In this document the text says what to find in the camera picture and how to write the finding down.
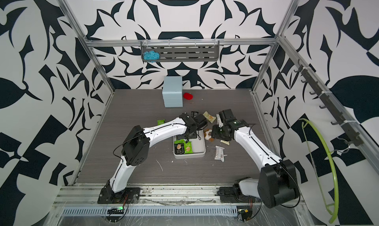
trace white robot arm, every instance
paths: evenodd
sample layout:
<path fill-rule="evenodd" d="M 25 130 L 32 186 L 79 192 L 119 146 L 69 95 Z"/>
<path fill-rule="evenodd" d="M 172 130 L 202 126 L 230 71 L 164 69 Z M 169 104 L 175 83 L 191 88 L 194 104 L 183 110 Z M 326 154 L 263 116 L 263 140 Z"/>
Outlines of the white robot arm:
<path fill-rule="evenodd" d="M 270 151 L 251 131 L 249 125 L 244 120 L 237 120 L 230 109 L 220 112 L 220 118 L 223 126 L 214 125 L 212 137 L 226 141 L 235 139 L 260 171 L 258 182 L 251 179 L 239 182 L 241 193 L 261 198 L 268 208 L 296 199 L 299 191 L 294 182 L 296 172 L 291 161 L 283 161 Z M 207 121 L 203 115 L 191 117 L 183 113 L 159 126 L 144 129 L 135 126 L 125 140 L 116 172 L 103 188 L 101 196 L 109 200 L 122 198 L 129 177 L 135 167 L 147 158 L 150 147 L 175 135 L 184 134 L 187 139 L 196 138 L 197 130 L 203 129 L 206 125 Z"/>

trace tray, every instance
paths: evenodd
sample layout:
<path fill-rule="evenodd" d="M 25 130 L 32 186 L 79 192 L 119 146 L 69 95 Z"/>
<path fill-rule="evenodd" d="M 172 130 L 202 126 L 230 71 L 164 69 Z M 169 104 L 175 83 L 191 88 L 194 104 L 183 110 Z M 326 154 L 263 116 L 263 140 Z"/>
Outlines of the tray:
<path fill-rule="evenodd" d="M 174 142 L 176 141 L 176 135 L 174 136 L 173 140 L 173 150 L 174 150 L 174 156 L 177 159 L 183 159 L 183 158 L 201 158 L 205 156 L 205 141 L 204 141 L 204 132 L 202 130 L 198 130 L 197 134 L 201 137 L 201 140 L 199 140 L 199 137 L 195 139 L 190 139 L 189 141 L 192 144 L 192 152 L 193 154 L 175 154 L 175 147 Z"/>

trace blue sponge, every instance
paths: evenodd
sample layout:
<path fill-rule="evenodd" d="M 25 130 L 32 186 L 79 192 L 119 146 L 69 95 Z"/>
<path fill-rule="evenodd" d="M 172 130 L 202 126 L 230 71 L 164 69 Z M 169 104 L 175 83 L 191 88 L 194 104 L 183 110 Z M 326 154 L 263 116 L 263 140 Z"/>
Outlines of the blue sponge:
<path fill-rule="evenodd" d="M 160 57 L 159 53 L 156 53 L 154 51 L 144 52 L 144 54 L 143 54 L 143 58 L 145 60 L 158 60 L 159 57 Z"/>

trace scratch mark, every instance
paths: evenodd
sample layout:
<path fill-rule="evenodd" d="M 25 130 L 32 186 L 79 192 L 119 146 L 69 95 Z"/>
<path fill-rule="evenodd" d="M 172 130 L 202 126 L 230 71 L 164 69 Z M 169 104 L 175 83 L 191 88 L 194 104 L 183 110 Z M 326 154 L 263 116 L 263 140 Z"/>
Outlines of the scratch mark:
<path fill-rule="evenodd" d="M 158 160 L 155 160 L 155 161 L 159 164 L 159 166 L 161 166 L 161 164 L 158 162 Z M 161 169 L 162 169 L 162 172 L 163 172 L 162 166 L 161 166 Z"/>

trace red object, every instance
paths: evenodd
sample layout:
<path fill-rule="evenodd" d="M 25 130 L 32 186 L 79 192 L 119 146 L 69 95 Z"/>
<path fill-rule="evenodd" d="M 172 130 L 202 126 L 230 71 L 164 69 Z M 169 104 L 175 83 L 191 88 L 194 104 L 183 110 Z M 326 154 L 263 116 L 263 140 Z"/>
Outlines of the red object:
<path fill-rule="evenodd" d="M 184 93 L 183 94 L 183 97 L 187 100 L 191 100 L 193 98 L 193 95 L 189 94 L 189 93 Z"/>

